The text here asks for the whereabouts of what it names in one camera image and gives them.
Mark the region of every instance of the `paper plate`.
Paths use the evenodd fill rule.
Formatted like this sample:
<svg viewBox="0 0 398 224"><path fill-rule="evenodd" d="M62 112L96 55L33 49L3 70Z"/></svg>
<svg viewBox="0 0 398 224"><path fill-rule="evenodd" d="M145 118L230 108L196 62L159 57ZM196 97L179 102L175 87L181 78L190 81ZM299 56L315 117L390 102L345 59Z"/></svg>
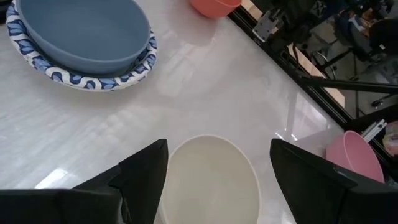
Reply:
<svg viewBox="0 0 398 224"><path fill-rule="evenodd" d="M143 80L152 70L157 58L156 39L151 31L148 46L138 56L129 73L116 78L88 77L78 72L69 72L60 68L40 53L19 17L15 1L8 8L6 24L13 45L32 67L43 72L55 82L72 88L86 91L113 91L127 88Z"/></svg>

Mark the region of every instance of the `black metal frame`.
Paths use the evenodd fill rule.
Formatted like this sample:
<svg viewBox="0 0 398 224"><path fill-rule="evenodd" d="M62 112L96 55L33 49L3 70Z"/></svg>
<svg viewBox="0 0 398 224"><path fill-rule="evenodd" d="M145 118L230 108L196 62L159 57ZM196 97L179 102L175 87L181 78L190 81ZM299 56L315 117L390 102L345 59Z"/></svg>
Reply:
<svg viewBox="0 0 398 224"><path fill-rule="evenodd" d="M397 114L396 119L386 119L387 111L390 108L383 110L382 112L372 113L363 116L359 119L354 119L347 111L341 107L341 105L325 91L324 87L337 88L344 90L355 90L355 91L373 91L379 93L398 93L398 86L395 85L383 85L375 83L365 82L352 82L342 80L330 80L318 77L312 77L300 66L297 68L296 61L289 54L288 50L285 49L279 52L279 46L275 47L275 40L272 42L273 46L270 46L268 42L260 41L256 35L252 32L254 26L257 24L257 20L250 15L242 6L235 9L229 18L234 21L260 48L265 51L288 75L294 80L302 90L304 90L335 122L340 125L344 130L353 130L361 132L365 130L377 119L385 119L387 122L391 122L398 119L398 105L394 107L394 112ZM374 138L370 145L373 147L377 158L381 162L384 172L398 180L398 162L391 157L385 150L381 142L382 133Z"/></svg>

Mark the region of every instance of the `orange bowl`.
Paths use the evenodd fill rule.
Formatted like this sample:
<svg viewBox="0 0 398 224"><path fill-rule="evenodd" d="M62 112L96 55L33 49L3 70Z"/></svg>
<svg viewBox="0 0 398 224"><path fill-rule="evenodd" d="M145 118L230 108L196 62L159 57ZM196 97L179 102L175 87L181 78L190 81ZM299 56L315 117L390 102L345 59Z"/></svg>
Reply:
<svg viewBox="0 0 398 224"><path fill-rule="evenodd" d="M198 12L212 19L227 16L242 4L242 0L190 0L190 2Z"/></svg>

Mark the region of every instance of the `table surface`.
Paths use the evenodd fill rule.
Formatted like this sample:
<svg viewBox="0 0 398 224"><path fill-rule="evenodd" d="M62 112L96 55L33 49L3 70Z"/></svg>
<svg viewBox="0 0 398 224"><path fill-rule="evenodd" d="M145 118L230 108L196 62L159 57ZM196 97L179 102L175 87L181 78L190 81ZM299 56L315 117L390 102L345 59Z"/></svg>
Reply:
<svg viewBox="0 0 398 224"><path fill-rule="evenodd" d="M137 0L157 36L155 69L126 90L90 93L29 66L0 26L0 188L70 188L160 138L170 153L200 134L229 139L261 188L259 223L295 223L269 146L315 154L342 130L228 18L186 0Z"/></svg>

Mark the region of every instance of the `white table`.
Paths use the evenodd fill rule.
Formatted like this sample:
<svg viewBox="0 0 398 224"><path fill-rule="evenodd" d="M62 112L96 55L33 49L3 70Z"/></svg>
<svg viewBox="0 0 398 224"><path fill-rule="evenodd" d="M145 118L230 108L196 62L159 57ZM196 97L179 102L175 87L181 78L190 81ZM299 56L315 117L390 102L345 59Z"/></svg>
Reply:
<svg viewBox="0 0 398 224"><path fill-rule="evenodd" d="M322 154L342 130L228 18L205 19L186 0L138 3L159 59L143 82L111 93L51 81L0 26L0 188L70 188L159 138L171 153L192 136L215 134L254 166L259 223L294 223L272 171L271 139Z"/></svg>

